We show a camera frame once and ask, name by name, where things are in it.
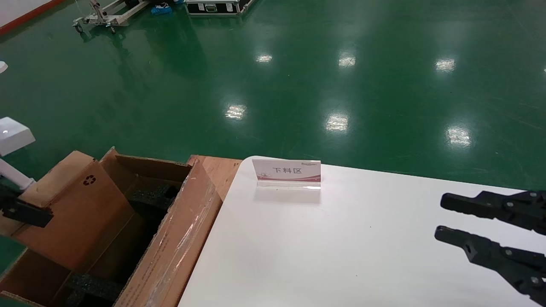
white tabletop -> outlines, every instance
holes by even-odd
[[[252,158],[239,167],[179,306],[538,306],[434,238],[444,225],[544,253],[539,234],[440,207],[446,192],[518,191],[329,165],[319,192],[271,190],[256,187]]]

open cardboard box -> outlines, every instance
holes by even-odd
[[[52,223],[58,216],[63,216],[60,213],[64,212],[64,207],[70,208],[74,202],[78,202],[77,198],[72,198],[69,203],[62,202],[65,195],[78,195],[85,188],[95,185],[82,184],[85,180],[89,181],[86,170],[93,169],[94,173],[107,174],[108,177],[94,177],[97,183],[106,186],[103,188],[109,191],[108,199],[114,195],[117,201],[110,206],[118,209],[99,219],[100,227],[95,227],[84,238],[80,238],[84,241],[80,245],[85,247],[81,250],[85,252],[56,252],[46,241],[38,244],[30,240],[34,236],[27,233],[24,238],[29,248],[0,278],[0,294],[33,306],[63,306],[72,292],[66,285],[67,280],[73,272],[77,272],[125,284],[115,306],[176,306],[222,204],[204,168],[199,161],[190,167],[171,161],[119,155],[113,148],[100,162],[89,157],[91,160],[83,163],[85,166],[74,168],[73,154],[48,173],[47,186],[55,186],[52,182],[58,182],[58,186],[61,186],[57,188],[58,191],[46,192],[46,185],[40,185],[40,182],[43,184],[43,180],[47,179],[46,175],[37,183],[42,195],[35,193],[34,198],[28,197],[26,201],[41,206],[50,204],[55,215]],[[79,152],[76,155],[82,155],[80,158],[85,156]],[[53,180],[51,174],[58,176],[59,169],[63,169],[64,173],[70,169],[79,171],[73,172],[69,180]],[[136,190],[152,192],[164,184],[180,188],[180,191],[159,227],[156,225],[154,228],[130,206],[127,207],[126,197],[130,197]],[[99,205],[87,201],[87,206],[95,210]],[[81,233],[81,227],[73,225],[70,219],[72,215],[79,216],[81,212],[66,211],[70,214],[58,219],[65,223],[62,229],[65,233],[71,229],[76,229],[73,231],[76,234]],[[13,234],[23,229],[36,228],[32,231],[40,236],[40,230],[44,231],[49,226],[42,229],[11,225],[11,229],[17,229]],[[53,238],[57,248],[59,244],[74,243],[72,235],[62,240],[62,237],[60,239],[50,233],[46,238]],[[64,245],[64,248],[71,250],[69,245]]]

metal cart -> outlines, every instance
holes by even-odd
[[[110,31],[112,34],[116,33],[116,30],[114,29],[114,26],[126,26],[127,19],[134,14],[136,14],[138,11],[145,8],[148,4],[148,0],[138,0],[138,3],[134,5],[132,8],[130,8],[127,12],[121,14],[121,15],[115,15],[117,12],[122,10],[126,7],[126,3],[124,0],[115,0],[114,2],[108,4],[105,7],[101,7],[100,3],[98,3],[96,0],[89,0],[89,3],[95,13],[80,17],[78,19],[74,20],[74,24],[72,25],[78,33],[83,33],[84,29],[82,28],[82,23],[84,24],[92,24],[95,26],[106,26],[110,28]]]

green epoxy floor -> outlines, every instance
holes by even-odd
[[[6,160],[35,178],[115,145],[545,189],[542,0],[258,0],[87,38],[79,15],[69,2],[0,42],[0,115],[37,138]],[[20,251],[1,248],[0,269]]]

box flap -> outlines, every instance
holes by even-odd
[[[65,167],[64,163],[55,168],[59,166],[65,172],[80,170]],[[84,273],[129,221],[134,210],[95,160],[70,180],[66,177],[62,180],[68,183],[50,202],[54,217],[49,224],[45,228],[23,226],[12,238],[70,270]]]
[[[47,207],[51,200],[69,186],[93,161],[93,157],[73,151],[38,182],[30,186],[19,198],[41,208]],[[24,223],[0,215],[0,235],[9,237],[24,225]]]
[[[26,249],[0,278],[0,292],[48,305],[68,274],[68,269]]]
[[[137,175],[135,172],[131,172],[125,166],[121,165],[117,160],[117,153],[114,147],[100,159],[100,165],[104,168],[108,176],[112,178],[112,181],[116,184],[117,188],[121,192],[125,193],[132,184],[134,184]]]
[[[221,204],[197,162],[115,306],[175,307]]]

